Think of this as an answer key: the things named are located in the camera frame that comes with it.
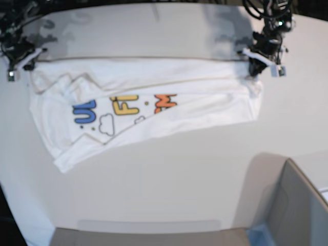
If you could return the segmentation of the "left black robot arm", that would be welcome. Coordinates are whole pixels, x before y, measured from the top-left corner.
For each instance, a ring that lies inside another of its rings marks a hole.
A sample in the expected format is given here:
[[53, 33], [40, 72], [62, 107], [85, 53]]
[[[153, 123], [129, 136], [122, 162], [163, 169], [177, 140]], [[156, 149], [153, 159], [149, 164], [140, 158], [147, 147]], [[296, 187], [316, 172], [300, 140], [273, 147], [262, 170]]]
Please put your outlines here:
[[286, 76], [282, 58], [288, 53], [283, 45], [285, 34], [291, 32], [295, 25], [291, 12], [292, 1], [260, 1], [260, 11], [252, 1], [242, 1], [247, 13], [264, 20], [261, 32], [253, 32], [253, 44], [239, 51], [240, 55], [249, 58], [249, 75], [256, 77], [269, 68], [273, 77]]

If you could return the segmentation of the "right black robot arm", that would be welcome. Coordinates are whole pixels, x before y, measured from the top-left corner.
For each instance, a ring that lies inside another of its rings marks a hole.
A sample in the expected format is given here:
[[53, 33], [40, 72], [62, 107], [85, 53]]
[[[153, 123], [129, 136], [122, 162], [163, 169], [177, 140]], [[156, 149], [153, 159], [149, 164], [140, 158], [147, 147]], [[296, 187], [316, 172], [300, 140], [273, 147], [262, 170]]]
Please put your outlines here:
[[45, 1], [1, 1], [1, 54], [7, 64], [7, 80], [14, 82], [18, 70], [32, 71], [36, 58], [48, 51], [23, 36], [26, 25], [43, 17]]

